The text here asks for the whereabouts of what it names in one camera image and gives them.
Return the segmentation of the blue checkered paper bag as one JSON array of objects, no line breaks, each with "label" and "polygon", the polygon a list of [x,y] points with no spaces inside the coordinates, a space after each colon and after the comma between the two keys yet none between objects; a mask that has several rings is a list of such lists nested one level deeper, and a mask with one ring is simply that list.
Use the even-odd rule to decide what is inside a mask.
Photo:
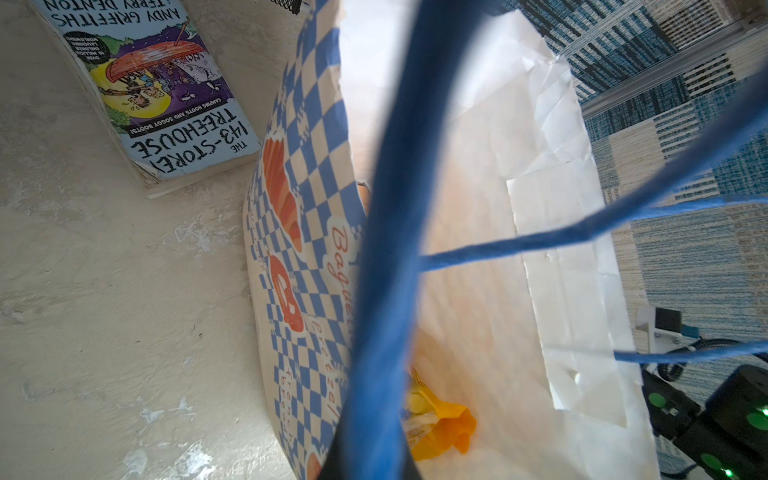
[{"label": "blue checkered paper bag", "polygon": [[[417,3],[313,1],[243,207],[268,416],[298,479],[344,419],[375,153]],[[565,227],[604,204],[573,77],[520,11],[486,16],[452,94],[424,250]],[[430,272],[414,286],[415,369],[470,409],[466,455],[424,479],[659,475],[611,238]]]}]

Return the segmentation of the yellow mango candy bag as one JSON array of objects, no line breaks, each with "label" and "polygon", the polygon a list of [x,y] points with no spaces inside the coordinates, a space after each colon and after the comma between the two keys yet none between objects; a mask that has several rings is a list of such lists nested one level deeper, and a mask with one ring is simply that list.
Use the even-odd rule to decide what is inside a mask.
[{"label": "yellow mango candy bag", "polygon": [[409,375],[400,420],[413,460],[434,459],[451,449],[466,455],[477,426],[470,409],[441,400],[415,369]]}]

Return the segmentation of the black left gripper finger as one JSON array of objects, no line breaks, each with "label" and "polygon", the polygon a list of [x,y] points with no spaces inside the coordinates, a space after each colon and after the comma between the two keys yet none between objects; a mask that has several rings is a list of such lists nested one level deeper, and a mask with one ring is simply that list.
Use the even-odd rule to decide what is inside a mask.
[{"label": "black left gripper finger", "polygon": [[[316,478],[319,480],[347,480],[349,476],[344,472],[342,465],[342,434],[337,432],[334,436],[333,443],[329,450],[329,453],[322,464],[320,469],[316,473]],[[410,449],[407,445],[405,437],[402,436],[400,440],[401,451],[404,455],[404,463],[400,474],[402,480],[421,480],[422,476],[416,466]]]}]

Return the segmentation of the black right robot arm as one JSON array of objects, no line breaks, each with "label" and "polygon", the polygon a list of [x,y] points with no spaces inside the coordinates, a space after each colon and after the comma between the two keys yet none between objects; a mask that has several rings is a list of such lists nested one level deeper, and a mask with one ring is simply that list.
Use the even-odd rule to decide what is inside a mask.
[{"label": "black right robot arm", "polygon": [[767,361],[765,341],[700,339],[663,354],[643,356],[642,392],[655,436],[712,479],[767,477],[767,366],[738,366],[702,404],[672,383],[694,362],[737,356]]}]

